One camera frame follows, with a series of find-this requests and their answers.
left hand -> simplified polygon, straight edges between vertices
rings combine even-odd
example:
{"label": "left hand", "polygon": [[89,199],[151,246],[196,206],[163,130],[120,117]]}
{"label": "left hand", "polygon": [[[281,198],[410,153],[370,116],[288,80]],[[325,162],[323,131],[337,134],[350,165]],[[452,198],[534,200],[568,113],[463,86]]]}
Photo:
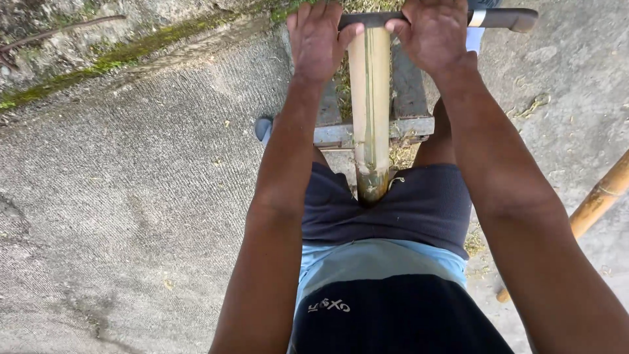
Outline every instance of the left hand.
{"label": "left hand", "polygon": [[343,8],[336,1],[314,5],[302,3],[297,13],[286,18],[291,35],[294,77],[310,83],[325,84],[341,64],[350,42],[364,32],[362,23],[354,23],[338,32]]}

right hand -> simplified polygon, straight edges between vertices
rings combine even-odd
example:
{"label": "right hand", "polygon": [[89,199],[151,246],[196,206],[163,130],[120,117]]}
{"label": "right hand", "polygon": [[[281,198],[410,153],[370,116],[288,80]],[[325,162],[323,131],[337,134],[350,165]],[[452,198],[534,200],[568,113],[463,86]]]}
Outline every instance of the right hand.
{"label": "right hand", "polygon": [[458,64],[467,54],[467,0],[406,0],[408,19],[389,20],[402,48],[432,78]]}

bamboo stick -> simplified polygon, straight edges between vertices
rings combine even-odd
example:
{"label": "bamboo stick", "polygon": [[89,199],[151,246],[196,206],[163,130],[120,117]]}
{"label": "bamboo stick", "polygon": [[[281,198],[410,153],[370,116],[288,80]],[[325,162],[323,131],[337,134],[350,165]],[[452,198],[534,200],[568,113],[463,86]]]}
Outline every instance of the bamboo stick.
{"label": "bamboo stick", "polygon": [[[570,216],[570,226],[575,238],[581,237],[611,208],[629,188],[629,151],[611,168],[590,191],[585,200]],[[511,300],[507,289],[496,296],[500,302]]]}
{"label": "bamboo stick", "polygon": [[373,205],[389,182],[390,34],[367,28],[348,51],[358,198]]}

person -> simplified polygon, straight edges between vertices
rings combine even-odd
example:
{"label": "person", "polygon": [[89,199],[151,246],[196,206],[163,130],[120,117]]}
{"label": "person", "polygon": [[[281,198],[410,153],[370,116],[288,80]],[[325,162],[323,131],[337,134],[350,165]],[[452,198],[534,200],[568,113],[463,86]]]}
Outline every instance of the person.
{"label": "person", "polygon": [[441,98],[434,135],[372,208],[313,148],[323,86],[364,26],[338,33],[336,2],[288,16],[294,75],[210,353],[511,352],[464,288],[472,202],[533,351],[629,352],[629,316],[465,46],[467,9],[407,0],[408,21],[386,23]]}

concrete ground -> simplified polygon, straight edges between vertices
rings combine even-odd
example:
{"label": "concrete ground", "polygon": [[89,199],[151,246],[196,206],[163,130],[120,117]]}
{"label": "concrete ground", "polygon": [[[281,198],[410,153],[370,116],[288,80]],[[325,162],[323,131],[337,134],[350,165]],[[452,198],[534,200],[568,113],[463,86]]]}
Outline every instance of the concrete ground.
{"label": "concrete ground", "polygon": [[[629,146],[629,3],[504,6],[539,9],[540,24],[487,31],[481,71],[569,213]],[[0,129],[0,351],[206,352],[262,156],[252,122],[280,109],[289,78],[281,36],[263,33]],[[550,103],[522,114],[541,94]],[[579,244],[629,305],[629,199]],[[513,304],[494,298],[489,251],[467,272],[530,352]]]}

